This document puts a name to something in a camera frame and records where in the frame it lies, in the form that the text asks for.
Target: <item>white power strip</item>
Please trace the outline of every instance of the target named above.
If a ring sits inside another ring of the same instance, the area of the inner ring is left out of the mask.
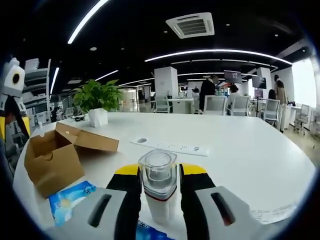
[[[146,138],[140,138],[135,141],[130,141],[130,143],[181,154],[197,155],[204,157],[207,157],[209,155],[209,150],[203,146],[188,146],[180,144],[170,144],[165,142],[157,143]]]

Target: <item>open box lid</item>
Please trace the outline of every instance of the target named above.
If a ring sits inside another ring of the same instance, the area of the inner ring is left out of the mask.
[[[55,130],[72,144],[79,147],[109,152],[118,150],[119,141],[110,137],[101,136],[60,122],[56,123]]]

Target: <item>paper sheet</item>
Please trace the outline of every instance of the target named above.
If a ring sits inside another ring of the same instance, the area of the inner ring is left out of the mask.
[[[272,224],[287,219],[297,208],[298,203],[293,202],[289,205],[281,206],[276,209],[251,210],[251,215],[261,224]]]

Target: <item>white plant pot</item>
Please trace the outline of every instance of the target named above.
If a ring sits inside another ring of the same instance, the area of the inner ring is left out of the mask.
[[[108,124],[108,111],[103,108],[92,109],[89,111],[89,121],[93,128],[98,128]]]

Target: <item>cardboard box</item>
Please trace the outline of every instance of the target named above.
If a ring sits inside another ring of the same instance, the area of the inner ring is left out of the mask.
[[[57,122],[55,130],[30,138],[24,166],[39,193],[47,198],[85,175],[75,146],[116,152],[119,141]]]

